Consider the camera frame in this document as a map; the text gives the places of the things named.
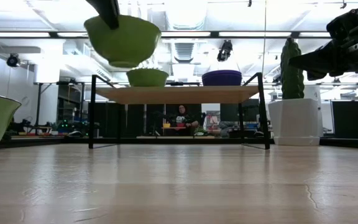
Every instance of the artificial cactus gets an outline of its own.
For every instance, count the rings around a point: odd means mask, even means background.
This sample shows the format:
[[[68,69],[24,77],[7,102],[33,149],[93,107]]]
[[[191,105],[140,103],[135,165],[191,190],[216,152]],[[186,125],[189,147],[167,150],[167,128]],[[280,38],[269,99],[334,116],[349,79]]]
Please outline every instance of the artificial cactus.
[[[283,99],[299,99],[303,98],[305,94],[303,90],[303,71],[292,67],[288,64],[290,58],[301,55],[298,44],[292,37],[289,37],[283,47],[281,54],[281,83],[283,91]]]

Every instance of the ceiling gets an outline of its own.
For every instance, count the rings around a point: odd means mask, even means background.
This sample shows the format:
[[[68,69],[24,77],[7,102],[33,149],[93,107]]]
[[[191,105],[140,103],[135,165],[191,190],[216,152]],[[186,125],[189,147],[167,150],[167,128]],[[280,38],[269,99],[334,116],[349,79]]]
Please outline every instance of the ceiling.
[[[284,30],[321,31],[326,24],[353,8],[358,0],[341,9],[342,0],[119,0],[121,14],[141,17],[153,22],[162,31],[175,30],[175,25],[196,30]],[[96,16],[96,11],[85,0],[0,0],[0,31],[85,31],[83,23]],[[240,70],[249,77],[263,72],[266,82],[277,74],[280,54],[285,39],[232,39],[233,54],[227,62],[216,60],[224,39],[162,40],[153,59],[142,66],[158,66],[171,74],[171,80],[201,81],[201,75],[210,70]],[[303,53],[315,50],[328,39],[299,39]],[[178,64],[174,59],[175,44],[194,44],[191,64]],[[0,39],[0,49],[8,47],[45,47],[52,40]],[[89,47],[84,53],[83,46]],[[92,51],[87,40],[68,40],[63,46],[75,46],[77,54],[63,49],[64,76],[89,80],[95,70],[102,70],[117,82],[126,82],[125,70],[113,68],[105,59]],[[42,60],[33,54],[28,60]],[[323,82],[332,82],[326,78]],[[343,83],[358,83],[358,74],[345,74]]]

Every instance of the table frame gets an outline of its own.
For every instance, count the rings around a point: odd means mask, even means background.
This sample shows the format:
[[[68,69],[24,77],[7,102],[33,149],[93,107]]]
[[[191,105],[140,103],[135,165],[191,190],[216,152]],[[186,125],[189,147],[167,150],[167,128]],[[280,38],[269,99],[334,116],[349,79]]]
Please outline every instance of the table frame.
[[[260,111],[260,123],[262,126],[262,130],[264,132],[264,146],[265,147],[257,147],[257,146],[251,146],[248,144],[245,144],[245,138],[244,138],[244,118],[242,114],[242,103],[238,104],[238,110],[239,110],[239,122],[240,122],[240,129],[241,129],[241,144],[251,147],[256,147],[259,149],[270,149],[270,138],[269,138],[269,127],[267,126],[267,115],[266,115],[266,104],[265,104],[265,95],[264,95],[264,83],[263,83],[263,75],[262,72],[258,72],[255,75],[253,75],[250,79],[248,79],[243,86],[248,85],[252,80],[257,79],[258,81],[258,91],[259,91],[259,111]],[[96,103],[96,81],[97,79],[101,80],[102,82],[109,85],[111,88],[115,88],[111,83],[107,82],[105,79],[100,77],[99,75],[92,75],[92,84],[91,84],[91,101],[89,103],[89,138],[88,138],[88,147],[90,149],[96,149],[99,147],[94,146],[94,106]],[[117,144],[121,143],[121,107],[118,106],[118,124],[117,124]]]

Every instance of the white planter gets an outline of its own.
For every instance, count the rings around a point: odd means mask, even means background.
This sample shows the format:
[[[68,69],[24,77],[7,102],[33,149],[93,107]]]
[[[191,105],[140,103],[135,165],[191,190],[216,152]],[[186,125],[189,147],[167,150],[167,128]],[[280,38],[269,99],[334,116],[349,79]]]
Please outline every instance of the white planter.
[[[268,105],[274,143],[283,146],[318,146],[318,102],[282,100]]]

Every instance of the table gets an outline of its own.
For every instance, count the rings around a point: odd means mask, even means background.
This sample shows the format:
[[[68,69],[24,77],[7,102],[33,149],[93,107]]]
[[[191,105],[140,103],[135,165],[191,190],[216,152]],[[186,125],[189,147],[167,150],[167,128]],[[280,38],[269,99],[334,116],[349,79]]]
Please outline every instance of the table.
[[[257,78],[258,86],[248,84]],[[97,79],[109,85],[111,88],[96,89]],[[258,72],[247,80],[242,86],[192,86],[192,87],[129,87],[115,88],[112,83],[98,75],[92,75],[91,102],[89,103],[89,148],[94,144],[94,104],[96,94],[122,105],[147,105],[147,104],[192,104],[192,103],[237,103],[239,107],[241,139],[244,143],[244,122],[242,115],[242,102],[259,93],[260,98],[260,122],[264,130],[265,149],[270,149],[269,132],[264,97],[263,75]],[[121,122],[118,121],[117,143],[120,143]]]

